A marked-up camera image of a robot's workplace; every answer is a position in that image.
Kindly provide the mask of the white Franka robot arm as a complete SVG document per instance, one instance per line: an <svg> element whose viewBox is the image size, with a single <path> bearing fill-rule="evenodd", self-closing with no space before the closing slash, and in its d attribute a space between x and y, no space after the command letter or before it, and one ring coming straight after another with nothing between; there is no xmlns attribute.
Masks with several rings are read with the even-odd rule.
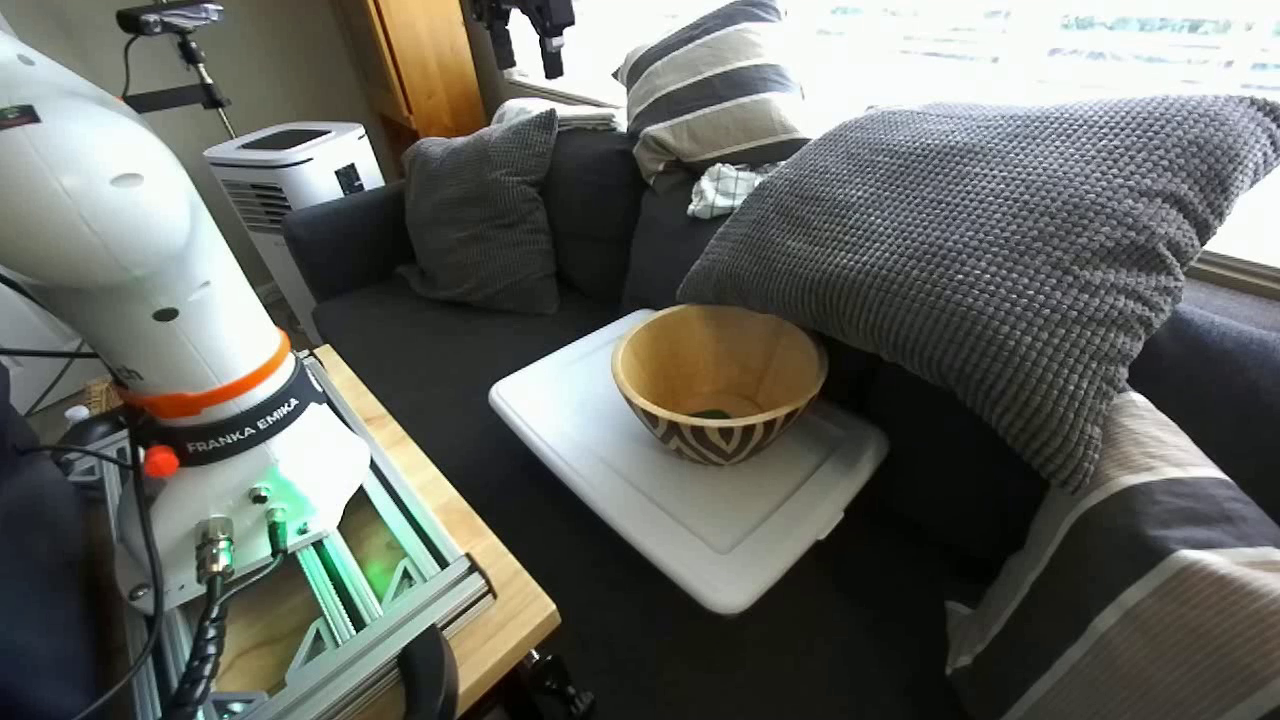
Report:
<svg viewBox="0 0 1280 720"><path fill-rule="evenodd" d="M60 316L142 416L162 493L126 507L116 588L180 608L198 544L258 568L334 532L368 448L263 311L171 148L116 97L0 34L0 266Z"/></svg>

